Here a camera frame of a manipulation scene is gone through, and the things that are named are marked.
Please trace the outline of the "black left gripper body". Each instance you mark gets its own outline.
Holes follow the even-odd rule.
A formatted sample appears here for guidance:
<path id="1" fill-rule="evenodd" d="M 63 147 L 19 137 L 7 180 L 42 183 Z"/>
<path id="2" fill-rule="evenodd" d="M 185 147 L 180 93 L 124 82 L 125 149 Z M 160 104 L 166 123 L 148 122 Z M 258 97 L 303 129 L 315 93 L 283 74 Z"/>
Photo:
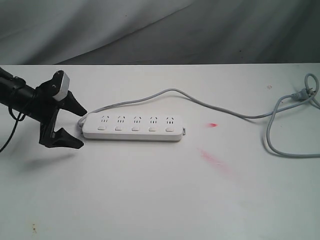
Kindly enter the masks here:
<path id="1" fill-rule="evenodd" d="M 61 128 L 54 132 L 59 112 L 59 104 L 54 98 L 61 91 L 63 77 L 53 77 L 36 87 L 35 106 L 38 110 L 40 122 L 39 143 L 47 148 L 63 147 Z"/>

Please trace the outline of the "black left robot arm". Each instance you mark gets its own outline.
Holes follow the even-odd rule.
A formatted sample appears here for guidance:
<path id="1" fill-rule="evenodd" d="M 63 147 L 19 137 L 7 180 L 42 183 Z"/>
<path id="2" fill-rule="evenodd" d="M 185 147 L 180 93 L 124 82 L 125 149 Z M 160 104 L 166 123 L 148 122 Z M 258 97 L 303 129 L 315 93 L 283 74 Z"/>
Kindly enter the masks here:
<path id="1" fill-rule="evenodd" d="M 50 80 L 32 88 L 23 78 L 1 68 L 0 103 L 7 106 L 15 124 L 0 150 L 3 151 L 7 147 L 18 123 L 25 117 L 40 123 L 39 144 L 47 148 L 82 148 L 84 143 L 70 135 L 64 128 L 55 131 L 60 110 L 66 110 L 80 117 L 87 114 L 87 110 L 78 103 L 69 87 L 70 78 L 63 70 L 56 71 Z"/>

